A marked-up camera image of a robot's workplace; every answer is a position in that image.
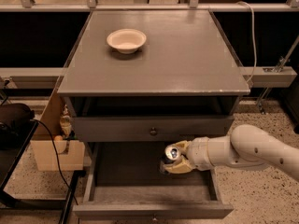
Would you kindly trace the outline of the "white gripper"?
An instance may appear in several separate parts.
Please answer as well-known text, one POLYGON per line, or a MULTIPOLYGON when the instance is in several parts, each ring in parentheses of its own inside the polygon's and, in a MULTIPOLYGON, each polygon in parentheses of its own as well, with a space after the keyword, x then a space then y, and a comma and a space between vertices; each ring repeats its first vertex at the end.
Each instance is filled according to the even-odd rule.
POLYGON ((171 164, 165 164, 164 169, 170 174, 187 174, 193 169, 206 171, 212 168, 212 164, 208 157, 207 145, 209 139, 207 137, 195 138, 194 140, 179 141, 174 144, 174 147, 188 158, 182 158, 171 164))

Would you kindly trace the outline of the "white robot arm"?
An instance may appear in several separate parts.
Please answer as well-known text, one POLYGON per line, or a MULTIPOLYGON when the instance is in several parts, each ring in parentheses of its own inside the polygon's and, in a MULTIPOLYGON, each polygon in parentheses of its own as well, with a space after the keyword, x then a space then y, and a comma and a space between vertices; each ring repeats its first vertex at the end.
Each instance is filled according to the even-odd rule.
POLYGON ((268 166, 299 180, 299 149, 288 146, 262 129, 244 124, 230 135, 180 141, 164 150, 161 169, 169 174, 187 174, 227 166, 250 171, 268 166))

